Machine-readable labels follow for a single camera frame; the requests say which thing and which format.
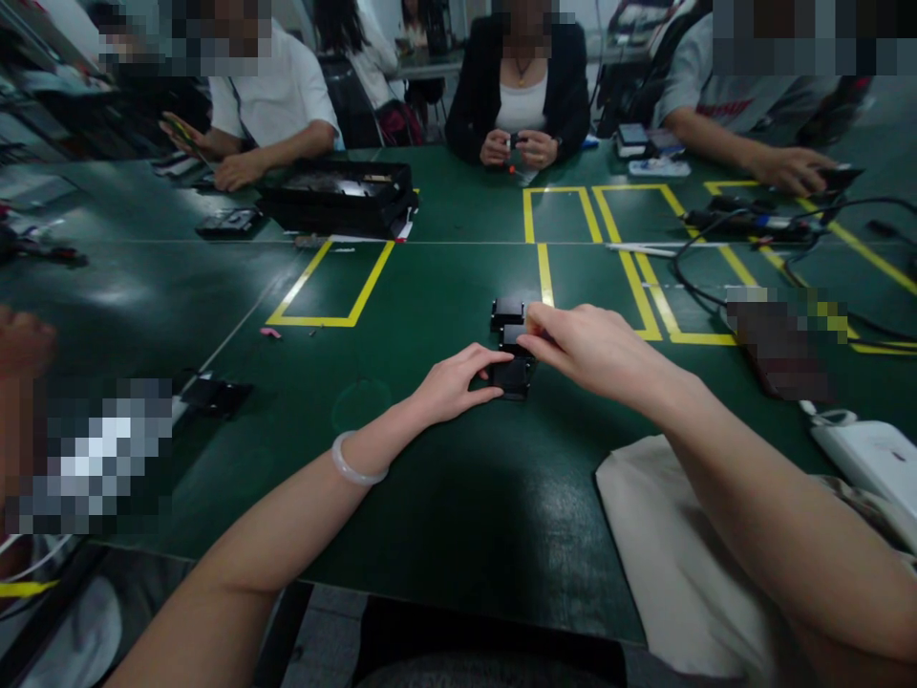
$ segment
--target person's right hand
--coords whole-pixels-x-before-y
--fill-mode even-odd
[[[198,148],[201,150],[201,152],[205,156],[209,157],[209,154],[211,152],[210,146],[207,144],[207,137],[204,134],[202,134],[197,129],[195,129],[193,126],[188,124],[184,119],[180,118],[178,115],[175,115],[170,112],[164,112],[162,113],[162,116],[166,119],[172,119],[178,122],[181,126],[183,126],[184,130],[188,133],[188,137],[194,141],[195,145],[198,146]],[[175,147],[178,148],[180,151],[182,151],[185,155],[191,156],[192,158],[200,158],[200,156],[195,152],[195,150],[191,146],[189,146],[187,143],[184,142],[184,139],[182,139],[174,131],[172,131],[172,127],[170,127],[168,123],[161,121],[160,129],[168,135],[169,139],[175,144]]]
[[[560,311],[536,302],[528,307],[525,325],[529,334],[518,343],[536,358],[584,389],[645,415],[673,384],[691,378],[614,311],[589,305]]]
[[[0,304],[0,379],[36,379],[54,360],[57,331],[31,313]]]
[[[485,165],[500,165],[509,160],[509,134],[494,129],[480,148],[480,161]]]
[[[762,145],[747,165],[748,171],[765,186],[775,186],[799,198],[822,193],[826,184],[819,168],[837,166],[830,158],[808,148],[774,148],[768,145]]]

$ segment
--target person's left hand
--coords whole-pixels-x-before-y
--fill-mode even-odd
[[[267,163],[260,149],[226,156],[217,167],[213,185],[218,191],[238,191],[260,180],[267,173]]]
[[[517,143],[516,148],[522,151],[522,160],[529,167],[543,170],[557,160],[557,140],[545,132],[525,130],[519,133],[519,138],[527,139]]]
[[[506,352],[495,352],[480,344],[472,344],[452,358],[437,363],[408,402],[416,409],[424,425],[457,418],[473,406],[502,396],[503,390],[499,387],[484,387],[471,392],[468,385],[474,376],[486,380],[487,366],[506,363],[513,357]]]

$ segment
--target yellow tape outline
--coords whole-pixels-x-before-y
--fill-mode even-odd
[[[631,191],[631,190],[655,190],[659,191],[663,198],[666,200],[666,203],[669,204],[669,207],[672,209],[672,212],[676,216],[684,215],[685,208],[682,204],[675,198],[675,195],[672,193],[672,189],[668,184],[663,183],[646,183],[646,184],[612,184],[604,186],[593,186],[592,193],[595,196],[595,202],[599,205],[599,211],[602,213],[602,217],[605,219],[606,229],[608,230],[608,237],[612,243],[621,244],[623,240],[621,239],[621,234],[618,231],[618,226],[614,222],[614,217],[611,214],[611,208],[608,206],[608,199],[605,198],[605,192],[607,191]],[[697,231],[694,229],[689,229],[689,232],[693,232],[692,236],[697,234]],[[726,261],[733,267],[734,272],[743,284],[750,286],[756,286],[757,282],[755,278],[752,277],[751,273],[742,265],[741,261],[738,259],[732,249],[729,247],[721,247],[720,252],[723,253],[723,256],[726,258]],[[628,259],[630,262],[630,270],[628,269],[627,263],[625,263],[625,272],[628,273],[628,280],[630,281],[630,287],[633,289],[634,298],[637,300],[637,308],[640,309],[641,314],[644,312],[644,307],[641,306],[641,301],[646,303],[646,309],[652,315],[652,309],[650,304],[647,301],[646,293],[643,289],[643,284],[640,282],[639,276],[636,274],[636,270],[633,269],[633,262],[631,259],[630,251],[618,251],[621,256],[621,260],[624,261]],[[652,297],[653,303],[656,305],[656,309],[659,311],[659,316],[662,318],[662,324],[665,325],[666,331],[669,333],[669,340],[674,344],[702,344],[708,346],[735,346],[736,339],[731,334],[719,334],[719,333],[683,333],[681,328],[678,326],[678,321],[675,319],[675,314],[672,312],[672,306],[669,304],[669,299],[666,298],[665,291],[662,289],[662,286],[659,283],[658,278],[656,277],[655,271],[652,269],[650,264],[650,259],[643,253],[633,253],[633,258],[636,259],[637,265],[640,267],[640,272],[643,274],[643,281],[649,285],[650,296]]]
[[[296,284],[287,292],[287,295],[284,296],[284,300],[280,302],[280,306],[277,307],[277,310],[274,311],[273,315],[267,320],[266,325],[290,325],[293,327],[355,327],[357,321],[360,319],[360,314],[363,312],[363,308],[366,306],[366,302],[370,299],[370,294],[373,293],[373,288],[375,283],[379,279],[379,275],[382,274],[382,269],[385,268],[386,262],[389,260],[389,255],[392,253],[392,248],[395,247],[394,241],[389,241],[385,243],[385,246],[382,248],[382,253],[379,254],[378,259],[375,261],[370,276],[367,277],[366,283],[363,285],[363,289],[360,291],[359,296],[356,297],[356,303],[353,304],[350,315],[346,318],[340,317],[292,317],[284,315],[287,312],[287,308],[293,302],[293,299],[296,298],[296,295],[302,290],[306,285],[309,278],[318,268],[319,264],[322,262],[322,259],[326,256],[329,249],[331,248],[333,242],[325,242],[321,248],[318,249],[318,252],[312,257],[312,260],[306,266],[306,269],[303,270],[303,273],[299,276],[299,279],[296,280]]]
[[[760,186],[760,184],[758,182],[753,182],[753,181],[704,182],[704,186],[707,188],[707,190],[710,192],[712,196],[718,196],[722,194],[723,188],[726,188],[726,187]],[[803,208],[805,208],[809,212],[817,210],[817,208],[810,201],[807,201],[806,199],[797,199],[797,201]],[[842,226],[840,226],[837,222],[831,223],[830,225],[828,225],[828,228],[832,231],[832,233],[837,234],[841,238],[842,241],[844,241],[851,248],[853,248],[860,255],[862,255],[863,258],[868,260],[870,263],[872,263],[874,266],[876,266],[878,269],[884,272],[887,276],[891,277],[891,279],[898,282],[898,284],[905,287],[905,289],[907,289],[911,293],[917,294],[917,285],[915,285],[913,281],[908,279],[907,276],[904,275],[902,272],[900,272],[897,268],[887,263],[881,256],[874,253],[868,246],[866,246],[863,242],[857,239],[853,234],[851,234],[849,231],[847,231]],[[756,240],[757,239],[755,237],[749,237],[750,242],[754,242]],[[767,247],[767,246],[761,247],[760,253],[761,255],[764,256],[764,258],[767,260],[768,263],[770,263],[772,266],[774,266],[774,268],[777,269],[777,272],[780,272],[781,274],[783,274],[783,259],[780,258],[776,253],[774,253],[774,251],[770,247]],[[799,278],[800,283],[804,287],[809,287],[808,282],[806,282],[804,279],[799,277],[798,274],[797,274],[797,277]],[[819,303],[819,308],[822,305],[826,306],[826,304]],[[858,339],[860,337],[857,334],[857,331],[854,330],[850,326],[849,322],[846,322],[846,329],[847,329],[847,336],[853,339]],[[915,352],[914,354],[911,354],[909,352],[894,351],[891,349],[880,349],[878,347],[871,347],[871,346],[866,346],[864,344],[854,344],[854,343],[851,343],[850,346],[853,348],[855,352],[859,354],[917,355],[917,343],[915,342],[884,342],[884,343],[892,344],[894,346],[913,348],[915,349]]]
[[[589,225],[589,234],[593,244],[602,243],[602,232],[599,231],[599,222],[595,219],[592,203],[589,202],[589,192],[585,186],[549,186],[548,188],[526,188],[522,190],[522,213],[525,216],[525,242],[535,243],[535,215],[532,210],[532,195],[537,193],[576,193],[583,204],[583,214]]]

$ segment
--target white power strip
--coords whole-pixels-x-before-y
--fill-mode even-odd
[[[878,420],[816,425],[812,437],[849,481],[899,506],[917,525],[917,447]]]

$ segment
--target necklace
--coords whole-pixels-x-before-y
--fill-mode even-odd
[[[519,72],[519,87],[521,88],[525,85],[525,73],[528,72],[528,68],[532,66],[532,64],[535,62],[535,59],[530,59],[528,64],[525,65],[525,69],[522,68],[522,64],[520,64],[518,57],[514,57],[513,59],[516,60],[516,71]]]

